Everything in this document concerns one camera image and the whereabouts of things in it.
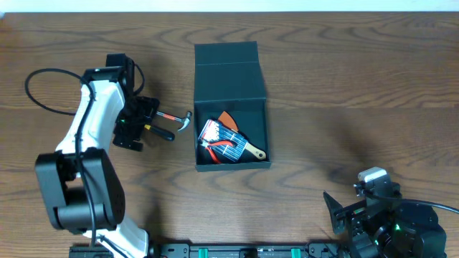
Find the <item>wooden brush handle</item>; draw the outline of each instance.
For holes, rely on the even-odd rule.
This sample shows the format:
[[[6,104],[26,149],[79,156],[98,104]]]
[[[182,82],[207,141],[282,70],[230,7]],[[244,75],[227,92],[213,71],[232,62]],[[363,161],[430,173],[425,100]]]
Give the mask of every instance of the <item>wooden brush handle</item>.
[[[263,150],[260,150],[259,148],[256,148],[250,143],[247,143],[247,146],[245,146],[245,149],[251,152],[255,157],[257,157],[259,160],[264,160],[266,159],[266,153]]]

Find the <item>hammer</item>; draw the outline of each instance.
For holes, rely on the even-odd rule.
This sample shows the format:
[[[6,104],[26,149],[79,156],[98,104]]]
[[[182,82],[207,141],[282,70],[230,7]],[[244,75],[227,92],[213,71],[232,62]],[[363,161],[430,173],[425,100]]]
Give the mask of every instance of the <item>hammer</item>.
[[[163,112],[160,112],[160,111],[156,111],[156,114],[162,116],[163,118],[167,118],[167,119],[170,119],[170,120],[174,120],[174,121],[180,122],[182,124],[182,127],[178,129],[179,133],[189,125],[189,119],[193,115],[193,113],[191,113],[190,111],[186,112],[186,115],[185,115],[184,118],[178,118],[178,117],[176,117],[174,115],[169,115],[169,114],[166,114],[166,113],[163,113]]]

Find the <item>hammer head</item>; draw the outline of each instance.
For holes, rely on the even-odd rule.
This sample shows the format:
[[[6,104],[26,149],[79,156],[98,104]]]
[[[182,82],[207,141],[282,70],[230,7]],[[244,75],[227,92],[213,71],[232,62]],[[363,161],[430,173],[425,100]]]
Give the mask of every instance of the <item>hammer head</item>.
[[[191,111],[186,112],[185,117],[181,119],[181,121],[182,121],[182,123],[184,125],[179,129],[179,133],[181,131],[185,130],[186,127],[188,127],[189,121],[190,121],[190,118],[191,118],[192,115],[193,115],[193,113]]]

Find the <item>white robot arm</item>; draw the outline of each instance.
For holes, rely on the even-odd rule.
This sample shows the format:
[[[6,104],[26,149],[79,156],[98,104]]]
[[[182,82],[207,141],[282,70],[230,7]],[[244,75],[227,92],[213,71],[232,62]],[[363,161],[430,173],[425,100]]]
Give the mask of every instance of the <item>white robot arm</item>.
[[[158,100],[133,94],[134,63],[124,54],[109,54],[106,65],[87,70],[83,76],[94,95],[82,125],[80,152],[93,196],[95,235],[114,257],[143,258],[148,252],[148,234],[125,214],[124,192],[108,160],[108,150],[115,132],[115,144],[139,151],[141,143],[136,140],[156,113]],[[92,237],[91,208],[83,189],[65,185],[82,172],[75,167],[75,138],[90,103],[86,84],[82,84],[81,93],[67,135],[54,153],[38,157],[35,170],[52,225]]]

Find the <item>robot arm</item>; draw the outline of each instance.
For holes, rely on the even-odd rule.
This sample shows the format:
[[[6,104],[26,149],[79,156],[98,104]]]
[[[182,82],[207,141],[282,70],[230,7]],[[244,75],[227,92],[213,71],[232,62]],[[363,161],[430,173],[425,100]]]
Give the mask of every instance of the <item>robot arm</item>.
[[[96,237],[115,257],[145,257],[148,234],[125,214],[124,191],[108,158],[108,149],[115,131],[115,144],[139,151],[141,143],[136,141],[156,113],[158,100],[133,95],[134,63],[124,54],[109,54],[106,65],[86,70],[83,75],[95,96],[82,125],[80,152],[93,196]],[[90,101],[87,85],[82,85],[81,93],[80,106],[67,135],[54,153],[39,155],[35,170],[53,227],[91,237],[85,190],[66,185],[81,172],[75,166],[75,135]]]
[[[345,208],[323,193],[333,232],[348,233],[351,257],[446,257],[446,233],[433,208],[403,202],[400,185],[384,169],[361,172],[354,188],[366,198]]]
[[[96,99],[82,130],[81,151],[97,148],[104,149],[108,153],[116,119],[125,104],[123,90],[119,82],[110,80],[94,80],[90,82],[90,86],[93,92],[96,92]],[[80,106],[69,132],[57,146],[56,151],[62,151],[62,154],[75,153],[75,134],[90,101],[89,95],[87,86],[82,85]]]

